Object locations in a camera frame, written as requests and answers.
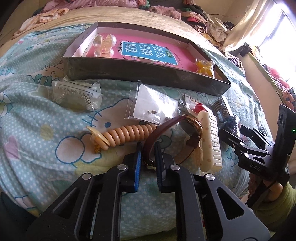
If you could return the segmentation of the right forearm green sleeve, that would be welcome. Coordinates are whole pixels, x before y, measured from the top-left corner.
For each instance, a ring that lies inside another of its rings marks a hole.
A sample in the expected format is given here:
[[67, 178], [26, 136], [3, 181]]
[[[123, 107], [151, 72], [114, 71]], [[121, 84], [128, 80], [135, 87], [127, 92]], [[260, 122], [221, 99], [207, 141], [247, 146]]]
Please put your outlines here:
[[274, 201], [263, 201], [253, 212], [270, 230], [275, 232], [287, 219], [295, 206], [295, 189], [287, 183]]

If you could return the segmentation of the right hand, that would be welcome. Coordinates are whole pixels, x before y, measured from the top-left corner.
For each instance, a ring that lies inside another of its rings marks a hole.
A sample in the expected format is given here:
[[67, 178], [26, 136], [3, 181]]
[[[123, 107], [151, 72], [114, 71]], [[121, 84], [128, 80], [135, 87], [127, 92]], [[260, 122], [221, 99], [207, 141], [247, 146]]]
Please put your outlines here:
[[248, 197], [251, 197], [255, 193], [255, 190], [261, 182], [263, 182], [266, 187], [269, 187], [264, 201], [273, 202], [281, 195], [283, 191], [283, 185], [279, 184], [278, 182], [272, 183], [270, 181], [263, 180], [255, 174], [250, 173], [248, 182]]

